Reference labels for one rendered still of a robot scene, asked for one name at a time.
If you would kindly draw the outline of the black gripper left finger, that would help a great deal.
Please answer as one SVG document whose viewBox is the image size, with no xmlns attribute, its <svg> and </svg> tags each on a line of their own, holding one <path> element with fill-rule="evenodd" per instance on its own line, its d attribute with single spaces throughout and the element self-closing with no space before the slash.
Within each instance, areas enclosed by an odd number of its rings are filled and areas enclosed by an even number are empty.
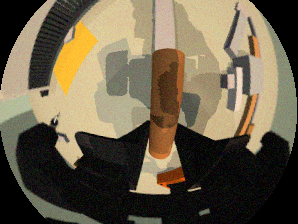
<svg viewBox="0 0 298 224">
<path fill-rule="evenodd" d="M 129 189 L 137 190 L 137 183 L 140 181 L 142 163 L 146 155 L 146 144 L 149 139 L 149 121 L 144 121 L 140 127 L 124 136 L 104 137 L 92 135 L 88 132 L 76 132 L 74 140 L 78 148 L 86 155 L 97 157 L 97 159 L 120 164 L 124 169 L 126 180 L 129 181 Z"/>
</svg>

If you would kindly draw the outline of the beige cabinet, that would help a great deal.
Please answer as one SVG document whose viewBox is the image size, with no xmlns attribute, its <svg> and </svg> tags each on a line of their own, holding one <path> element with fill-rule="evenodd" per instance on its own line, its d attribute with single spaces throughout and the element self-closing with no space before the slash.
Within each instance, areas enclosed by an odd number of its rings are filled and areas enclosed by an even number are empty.
<svg viewBox="0 0 298 224">
<path fill-rule="evenodd" d="M 71 7 L 69 2 L 76 8 Z M 74 0 L 74 2 L 73 0 L 47 0 L 33 14 L 9 53 L 3 81 L 1 81 L 1 103 L 4 103 L 4 100 L 11 100 L 11 97 L 17 99 L 17 96 L 33 92 L 41 92 L 40 96 L 43 97 L 49 96 L 51 85 L 48 83 L 48 77 L 57 49 L 67 32 L 71 30 L 72 24 L 92 2 L 94 0 L 82 0 L 82 2 L 81 0 Z M 80 22 L 77 23 L 73 41 L 69 41 L 61 48 L 53 72 L 63 87 L 61 89 L 65 95 L 82 60 L 97 41 L 88 28 Z"/>
</svg>

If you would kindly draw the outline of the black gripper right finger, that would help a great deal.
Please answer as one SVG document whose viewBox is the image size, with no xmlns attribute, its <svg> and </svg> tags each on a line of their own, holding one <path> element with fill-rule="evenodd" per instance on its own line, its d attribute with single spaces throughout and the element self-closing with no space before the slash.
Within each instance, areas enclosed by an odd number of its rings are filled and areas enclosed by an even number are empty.
<svg viewBox="0 0 298 224">
<path fill-rule="evenodd" d="M 180 156 L 182 172 L 188 186 L 186 189 L 200 188 L 201 181 L 213 171 L 214 167 L 217 167 L 222 156 L 234 149 L 237 151 L 238 148 L 246 148 L 247 143 L 250 143 L 250 136 L 246 133 L 217 141 L 178 123 L 173 141 Z"/>
</svg>

